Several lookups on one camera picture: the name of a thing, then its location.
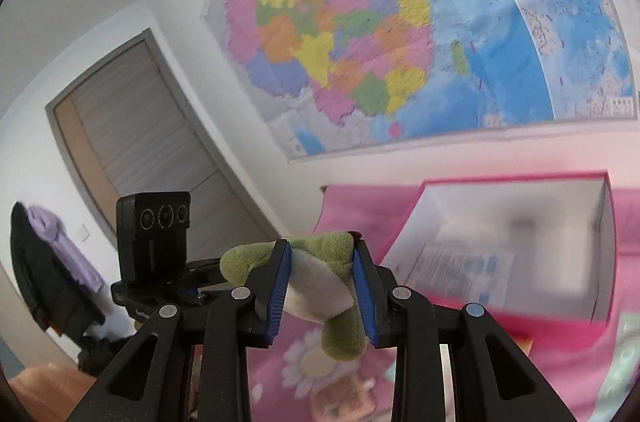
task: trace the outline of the daisy print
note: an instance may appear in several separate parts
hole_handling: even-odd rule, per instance
[[[338,362],[326,355],[320,346],[321,338],[321,330],[307,332],[302,339],[294,341],[283,355],[285,367],[282,370],[282,387],[295,388],[295,398],[304,398],[313,389],[350,375],[359,367],[357,360]]]

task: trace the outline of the map of china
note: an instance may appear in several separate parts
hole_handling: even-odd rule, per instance
[[[433,63],[428,0],[225,0],[225,7],[228,51],[252,84],[272,96],[311,88],[335,125],[355,109],[393,120]],[[399,123],[389,133],[400,136]]]

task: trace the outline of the open box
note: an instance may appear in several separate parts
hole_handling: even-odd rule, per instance
[[[581,349],[609,320],[606,173],[425,182],[382,265],[435,304],[483,303],[536,346]]]

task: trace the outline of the green plush toy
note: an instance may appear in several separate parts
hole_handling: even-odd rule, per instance
[[[351,233],[333,231],[290,240],[291,274],[284,311],[321,323],[322,349],[334,360],[354,360],[367,341],[351,278]],[[269,260],[274,242],[239,245],[220,260],[220,271],[236,287]]]

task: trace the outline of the black bracket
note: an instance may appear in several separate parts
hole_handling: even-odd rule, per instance
[[[434,307],[398,287],[353,235],[353,280],[365,332],[376,348],[398,348],[392,422],[445,421],[440,344],[449,345],[459,422],[575,422],[482,306]],[[246,348],[268,348],[277,335],[290,257],[289,242],[278,240],[244,287],[204,295],[197,292],[199,280],[215,281],[215,261],[188,265],[144,288],[114,284],[117,301],[139,312],[134,317],[145,319],[151,299],[172,301],[156,307],[68,420],[185,422],[193,345],[204,344],[198,422],[250,422]]]

